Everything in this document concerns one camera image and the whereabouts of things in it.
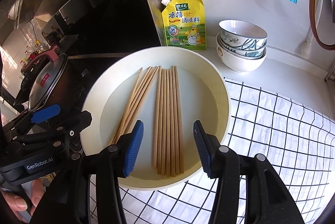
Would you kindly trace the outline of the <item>person left hand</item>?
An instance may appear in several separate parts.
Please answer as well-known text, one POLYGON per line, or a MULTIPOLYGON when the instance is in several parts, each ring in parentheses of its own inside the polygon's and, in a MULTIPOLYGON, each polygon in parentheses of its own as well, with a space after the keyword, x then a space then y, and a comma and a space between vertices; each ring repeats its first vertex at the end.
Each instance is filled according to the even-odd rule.
MULTIPOLYGON (((32 206, 30 209, 30 215, 33 215, 36 207, 38 206, 43 194, 45 193, 44 184, 42 178, 35 179, 31 182, 31 196, 30 200, 32 202, 32 206)), ((22 223, 28 223, 27 220, 21 215, 21 212, 26 212, 28 209, 28 205, 26 201, 20 196, 14 194, 13 192, 4 190, 1 188, 1 194, 5 198, 11 210, 14 212, 16 217, 22 223)))

